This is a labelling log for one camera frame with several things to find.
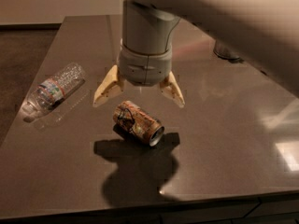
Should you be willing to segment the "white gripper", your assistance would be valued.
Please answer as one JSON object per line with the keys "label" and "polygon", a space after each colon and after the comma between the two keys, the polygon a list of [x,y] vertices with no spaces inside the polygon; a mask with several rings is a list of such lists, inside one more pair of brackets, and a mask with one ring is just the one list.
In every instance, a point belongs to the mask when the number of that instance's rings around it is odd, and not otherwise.
{"label": "white gripper", "polygon": [[100,86],[95,91],[93,106],[98,107],[124,91],[124,80],[136,86],[153,86],[158,83],[161,94],[172,100],[179,108],[185,106],[180,87],[172,69],[172,50],[159,55],[144,55],[125,47],[121,51],[117,65],[113,65]]}

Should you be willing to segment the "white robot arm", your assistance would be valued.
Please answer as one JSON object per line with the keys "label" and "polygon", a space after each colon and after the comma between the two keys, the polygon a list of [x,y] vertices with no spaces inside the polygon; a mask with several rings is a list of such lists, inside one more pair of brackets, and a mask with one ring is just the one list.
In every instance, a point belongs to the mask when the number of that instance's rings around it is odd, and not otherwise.
{"label": "white robot arm", "polygon": [[159,85],[185,101],[171,71],[171,33],[184,19],[213,37],[215,52],[242,58],[281,87],[299,92],[299,0],[124,0],[121,51],[94,94],[99,106],[123,83]]}

